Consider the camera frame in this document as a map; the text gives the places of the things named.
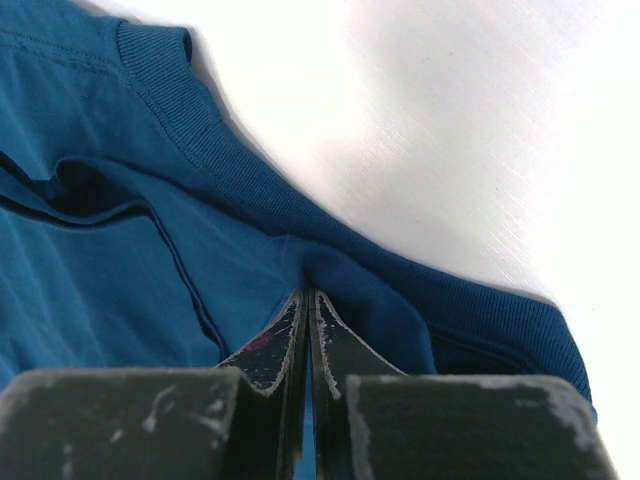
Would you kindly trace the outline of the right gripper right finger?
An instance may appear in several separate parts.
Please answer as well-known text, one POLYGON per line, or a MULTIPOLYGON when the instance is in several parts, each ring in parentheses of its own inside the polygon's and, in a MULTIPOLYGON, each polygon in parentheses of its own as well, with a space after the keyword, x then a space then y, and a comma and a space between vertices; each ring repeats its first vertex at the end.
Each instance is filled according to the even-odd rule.
POLYGON ((585 399, 539 375, 408 375, 308 296, 320 479, 612 479, 585 399))

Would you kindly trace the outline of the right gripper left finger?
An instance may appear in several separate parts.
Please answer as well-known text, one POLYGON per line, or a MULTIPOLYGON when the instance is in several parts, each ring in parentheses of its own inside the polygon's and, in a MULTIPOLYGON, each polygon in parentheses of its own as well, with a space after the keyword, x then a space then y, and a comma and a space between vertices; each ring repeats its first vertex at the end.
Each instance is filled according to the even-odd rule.
POLYGON ((290 479, 308 297, 212 368, 40 369, 1 396, 5 479, 290 479))

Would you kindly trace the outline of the blue t shirt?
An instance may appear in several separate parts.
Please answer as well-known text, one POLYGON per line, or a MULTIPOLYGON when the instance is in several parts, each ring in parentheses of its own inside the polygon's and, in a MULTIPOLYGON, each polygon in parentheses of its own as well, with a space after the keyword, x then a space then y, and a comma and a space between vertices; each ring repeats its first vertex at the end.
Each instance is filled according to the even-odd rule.
POLYGON ((543 374, 590 395, 562 314, 391 253, 239 141, 181 27, 1 5, 1 380, 210 367, 299 288, 410 374, 543 374))

